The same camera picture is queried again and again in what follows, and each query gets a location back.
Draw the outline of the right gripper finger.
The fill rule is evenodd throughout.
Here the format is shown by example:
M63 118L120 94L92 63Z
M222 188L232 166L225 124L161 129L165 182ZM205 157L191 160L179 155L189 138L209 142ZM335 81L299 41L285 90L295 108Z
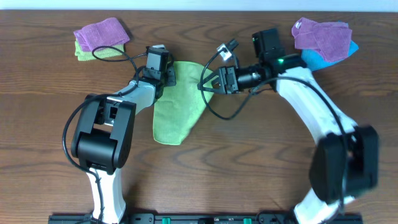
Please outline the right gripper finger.
M197 86L198 90L200 91L207 91L207 92L212 92L212 93L216 93L216 94L223 94L224 93L224 89L222 88L210 88L210 87L205 87L205 86Z
M219 87L220 85L220 69L210 70L208 68L203 70L202 83L197 84L197 88L206 87L213 88L214 86Z

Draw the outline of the light green microfiber cloth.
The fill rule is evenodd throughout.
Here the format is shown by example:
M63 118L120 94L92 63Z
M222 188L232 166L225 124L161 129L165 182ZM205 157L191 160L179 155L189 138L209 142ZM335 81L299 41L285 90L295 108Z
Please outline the light green microfiber cloth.
M161 144L177 146L190 134L206 106L197 88L204 66L176 61L174 69L176 85L164 88L154 105L153 137Z

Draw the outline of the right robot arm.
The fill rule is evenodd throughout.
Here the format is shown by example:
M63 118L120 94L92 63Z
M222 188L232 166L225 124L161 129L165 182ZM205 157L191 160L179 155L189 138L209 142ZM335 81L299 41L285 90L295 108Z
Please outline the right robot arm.
M311 188L285 216L285 223L331 223L342 220L345 206L378 183L379 136L359 126L330 100L297 54L287 55L277 29L252 35L258 62L241 67L234 54L236 40L220 45L216 55L234 64L202 73L201 93L231 95L249 90L256 95L269 85L296 111L316 149L309 170Z

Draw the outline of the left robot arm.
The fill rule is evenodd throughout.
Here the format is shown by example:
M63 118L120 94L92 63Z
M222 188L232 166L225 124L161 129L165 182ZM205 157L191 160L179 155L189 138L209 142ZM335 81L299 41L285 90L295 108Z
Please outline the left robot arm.
M164 88L174 86L174 57L164 45L148 47L145 66L135 69L127 87L113 94L90 94L72 113L78 123L69 160L90 180L94 210L90 223L120 223L126 211L121 186L121 169L132 143L134 120L141 110L152 106Z

